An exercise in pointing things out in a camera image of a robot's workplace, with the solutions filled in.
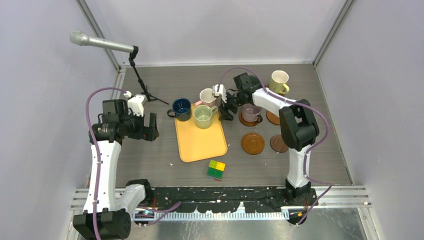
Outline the light green mug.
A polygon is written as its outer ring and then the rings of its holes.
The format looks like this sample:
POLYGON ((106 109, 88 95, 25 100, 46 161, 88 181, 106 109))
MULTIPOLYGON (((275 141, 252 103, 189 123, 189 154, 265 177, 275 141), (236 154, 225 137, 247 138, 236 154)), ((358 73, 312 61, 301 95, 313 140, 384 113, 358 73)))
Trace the light green mug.
POLYGON ((194 109, 194 123, 200 129, 207 129, 213 124, 213 116, 217 113, 216 105, 210 107, 199 105, 194 109))

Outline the yellow-green faceted mug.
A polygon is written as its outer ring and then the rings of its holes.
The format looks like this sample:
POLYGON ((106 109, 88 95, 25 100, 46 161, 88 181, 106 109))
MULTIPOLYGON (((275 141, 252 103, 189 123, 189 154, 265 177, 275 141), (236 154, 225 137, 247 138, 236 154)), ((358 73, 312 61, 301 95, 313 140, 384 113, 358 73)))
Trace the yellow-green faceted mug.
POLYGON ((287 85, 289 75, 283 70, 275 70, 271 74, 271 79, 268 84, 268 88, 277 94, 285 95, 290 91, 290 87, 287 85))

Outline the brown wooden coaster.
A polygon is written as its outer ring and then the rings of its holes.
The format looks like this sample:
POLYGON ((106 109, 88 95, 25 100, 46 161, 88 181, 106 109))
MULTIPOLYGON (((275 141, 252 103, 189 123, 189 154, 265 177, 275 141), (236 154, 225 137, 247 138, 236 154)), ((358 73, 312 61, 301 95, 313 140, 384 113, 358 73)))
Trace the brown wooden coaster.
POLYGON ((266 118, 270 123, 278 126, 280 125, 280 118, 269 110, 266 111, 266 118))
POLYGON ((255 121, 253 121, 253 122, 249 122, 249 121, 246 121, 246 120, 243 118, 242 114, 240 113, 240 114, 239 114, 239 121, 240 121, 240 122, 241 122, 244 126, 247 126, 247 127, 254 127, 254 126, 258 125, 259 123, 261 123, 261 122, 263 121, 263 117, 259 114, 259 115, 257 115, 257 119, 256 119, 255 121))
POLYGON ((260 154, 265 148, 263 137, 256 132, 249 132, 241 138, 241 147, 249 155, 260 154))

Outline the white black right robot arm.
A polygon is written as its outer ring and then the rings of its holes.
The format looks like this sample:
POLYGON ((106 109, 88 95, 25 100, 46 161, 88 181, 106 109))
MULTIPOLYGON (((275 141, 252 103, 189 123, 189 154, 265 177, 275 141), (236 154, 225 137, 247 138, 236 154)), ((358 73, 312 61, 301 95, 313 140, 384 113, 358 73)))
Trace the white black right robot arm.
POLYGON ((306 99, 292 100, 272 92, 255 74, 242 73, 234 77, 236 90, 229 93, 222 83, 212 87, 212 94, 221 98, 218 107, 222 120, 233 120, 238 107, 252 104, 279 117, 280 135, 289 150, 289 172, 283 196, 286 203, 316 205, 319 196, 312 189, 309 177, 311 148, 320 134, 316 110, 306 99))

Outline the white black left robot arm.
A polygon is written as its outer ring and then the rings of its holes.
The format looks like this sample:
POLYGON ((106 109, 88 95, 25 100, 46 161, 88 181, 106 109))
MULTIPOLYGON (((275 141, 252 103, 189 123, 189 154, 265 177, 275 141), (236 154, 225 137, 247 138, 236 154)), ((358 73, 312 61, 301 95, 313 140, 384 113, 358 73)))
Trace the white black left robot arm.
POLYGON ((119 154, 125 138, 152 142, 159 137, 155 113, 144 125, 143 95, 129 100, 105 100, 89 132, 92 151, 91 183, 81 214, 73 217, 73 227, 86 240, 121 240, 129 236, 132 214, 138 205, 148 207, 154 199, 147 179, 130 180, 116 196, 119 154))

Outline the purple mug black handle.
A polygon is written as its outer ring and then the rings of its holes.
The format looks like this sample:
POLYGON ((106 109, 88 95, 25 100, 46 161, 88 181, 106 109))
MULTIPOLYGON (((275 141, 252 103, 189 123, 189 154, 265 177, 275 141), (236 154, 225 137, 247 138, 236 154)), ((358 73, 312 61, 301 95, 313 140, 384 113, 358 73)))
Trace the purple mug black handle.
POLYGON ((261 111, 262 111, 261 107, 247 103, 242 106, 241 117, 247 123, 259 124, 263 121, 261 111))

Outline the yellow plastic tray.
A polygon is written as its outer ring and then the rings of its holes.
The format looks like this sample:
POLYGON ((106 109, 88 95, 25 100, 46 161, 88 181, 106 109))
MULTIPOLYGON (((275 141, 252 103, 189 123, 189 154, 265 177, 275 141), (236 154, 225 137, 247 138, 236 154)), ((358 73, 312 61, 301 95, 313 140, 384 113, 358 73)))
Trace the yellow plastic tray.
POLYGON ((212 125, 201 129, 192 116, 187 121, 175 120, 180 159, 185 163, 223 156, 228 151, 219 114, 214 114, 212 125))

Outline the dark walnut wooden coaster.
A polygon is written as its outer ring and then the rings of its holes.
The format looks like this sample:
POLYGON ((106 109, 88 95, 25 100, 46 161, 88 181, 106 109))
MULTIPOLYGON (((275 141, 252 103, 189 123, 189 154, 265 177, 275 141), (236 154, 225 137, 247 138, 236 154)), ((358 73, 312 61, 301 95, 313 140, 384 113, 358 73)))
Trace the dark walnut wooden coaster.
POLYGON ((278 134, 271 137, 270 146, 277 153, 285 153, 289 150, 288 146, 283 141, 282 136, 278 134))

